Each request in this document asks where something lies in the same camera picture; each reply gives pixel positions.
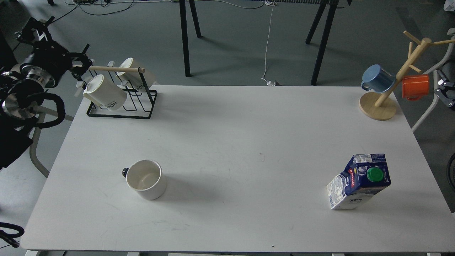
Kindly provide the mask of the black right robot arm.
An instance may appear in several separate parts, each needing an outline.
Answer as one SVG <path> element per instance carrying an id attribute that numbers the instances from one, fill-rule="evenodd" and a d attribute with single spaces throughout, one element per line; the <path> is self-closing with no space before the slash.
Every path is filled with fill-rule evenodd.
<path id="1" fill-rule="evenodd" d="M 434 89 L 434 94 L 451 110 L 455 109 L 455 86 L 454 82 L 448 80 L 445 73 L 441 70 L 436 70 L 438 87 Z"/>

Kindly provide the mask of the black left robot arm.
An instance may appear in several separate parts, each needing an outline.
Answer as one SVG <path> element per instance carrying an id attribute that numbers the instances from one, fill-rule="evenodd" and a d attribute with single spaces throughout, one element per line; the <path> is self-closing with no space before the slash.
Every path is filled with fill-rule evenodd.
<path id="1" fill-rule="evenodd" d="M 81 82 L 93 64 L 86 55 L 89 45 L 80 53 L 69 52 L 52 39 L 48 26 L 54 19 L 30 18 L 17 32 L 17 40 L 31 45 L 31 54 L 18 65 L 18 70 L 1 71 L 1 168 L 8 167 L 33 144 L 29 137 L 33 128 L 50 128 L 64 121 L 62 98 L 47 89 L 56 87 L 66 71 Z M 57 118 L 39 123 L 38 107 L 45 100 L 55 103 Z"/>

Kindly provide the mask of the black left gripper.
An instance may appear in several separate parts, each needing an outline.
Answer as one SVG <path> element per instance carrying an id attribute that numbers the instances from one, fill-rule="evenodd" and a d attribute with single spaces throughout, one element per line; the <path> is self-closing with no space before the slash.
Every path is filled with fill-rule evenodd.
<path id="1" fill-rule="evenodd" d="M 82 52 L 68 52 L 59 43 L 53 41 L 48 26 L 55 16 L 48 20 L 29 18 L 21 31 L 16 32 L 16 40 L 20 43 L 32 45 L 32 53 L 21 64 L 21 73 L 28 75 L 34 68 L 47 72 L 52 79 L 49 83 L 59 83 L 66 71 L 70 71 L 73 78 L 82 80 L 82 76 L 93 65 L 93 61 L 86 55 L 90 44 L 86 44 Z"/>

